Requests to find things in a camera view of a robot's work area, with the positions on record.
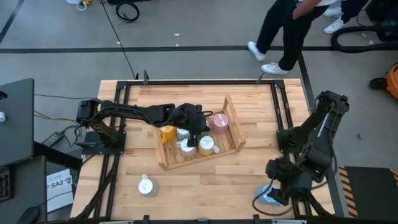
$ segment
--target keyboard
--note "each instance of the keyboard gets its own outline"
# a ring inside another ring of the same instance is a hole
[[[0,168],[0,203],[12,198],[11,187],[9,168]]]

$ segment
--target person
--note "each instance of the person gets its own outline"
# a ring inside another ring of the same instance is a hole
[[[279,63],[268,63],[261,70],[270,74],[285,75],[293,69],[304,38],[314,19],[320,17],[336,0],[276,0],[268,10],[257,42],[248,42],[248,49],[259,62],[266,53],[281,27],[284,28],[284,56]]]
[[[325,34],[332,34],[343,28],[352,18],[358,16],[368,0],[339,0],[336,5],[330,6],[325,13],[326,17],[336,17],[337,20],[324,28]]]

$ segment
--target wooden tabletop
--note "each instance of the wooden tabletop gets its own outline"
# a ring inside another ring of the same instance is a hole
[[[98,98],[113,100],[116,82],[102,81]],[[294,125],[301,125],[309,115],[301,82],[285,79],[285,87]],[[277,92],[284,127],[287,127],[282,97],[280,91]],[[269,85],[133,86],[129,105],[192,103],[203,105],[203,110],[218,110],[226,95],[231,95],[247,139],[244,148],[236,154],[164,171],[157,162],[152,128],[142,121],[126,121],[126,149],[119,163],[112,220],[142,220],[144,215],[154,220],[250,219],[257,214],[251,206],[256,187],[270,182],[265,174],[267,162],[281,156]],[[71,217],[78,215],[96,192],[102,161],[103,156],[95,156],[82,167]],[[142,174],[158,181],[160,191],[156,197],[148,198],[138,192]],[[327,186],[314,190],[313,194],[326,210],[334,213]],[[102,215],[107,195],[105,193]],[[258,207],[270,213],[288,208]],[[283,217],[293,218],[293,211]]]

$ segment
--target gray floor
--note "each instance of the gray floor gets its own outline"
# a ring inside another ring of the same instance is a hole
[[[118,20],[114,6],[106,5],[125,47],[175,47],[245,45],[257,38],[266,11],[273,1],[240,0],[152,0],[139,2],[140,18],[132,24]],[[0,28],[8,20],[17,0],[0,2]],[[365,13],[360,21],[369,24]],[[333,19],[320,17],[312,26],[305,46],[329,46],[330,36],[322,29]],[[346,45],[379,42],[375,34],[341,37]],[[282,45],[278,34],[273,46]],[[64,0],[25,1],[0,49],[119,47],[102,6],[93,1],[86,11],[77,11]],[[277,62],[281,51],[270,51]],[[135,72],[158,78],[257,78],[260,63],[247,51],[129,52]],[[303,52],[314,94],[332,90],[349,97],[351,109],[335,138],[340,165],[398,169],[396,127],[398,104],[387,93],[368,88],[370,79],[381,77],[398,58],[397,52],[343,54]],[[132,79],[122,53],[0,54],[0,84],[32,77],[35,92],[65,96],[96,96],[100,80]],[[301,78],[299,65],[285,77]],[[35,99],[35,109],[49,116],[74,118],[78,101]],[[35,140],[42,141],[68,122],[35,119]],[[65,142],[56,148],[70,152]],[[68,209],[50,215],[65,218]]]

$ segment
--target white sneaker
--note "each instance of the white sneaker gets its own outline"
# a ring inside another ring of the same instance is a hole
[[[341,19],[337,19],[334,23],[330,24],[328,27],[324,28],[323,32],[326,34],[332,34],[341,28],[343,28],[346,24]]]
[[[277,63],[271,62],[269,64],[265,64],[261,66],[261,70],[268,74],[276,74],[276,75],[286,75],[288,71],[285,71],[279,67]]]
[[[257,61],[263,62],[266,59],[266,55],[261,53],[256,47],[256,43],[253,41],[248,42],[248,49],[254,55]]]
[[[341,7],[331,7],[327,9],[324,13],[324,16],[326,17],[335,17],[335,18],[340,18],[341,15],[343,15],[343,12],[341,11]]]

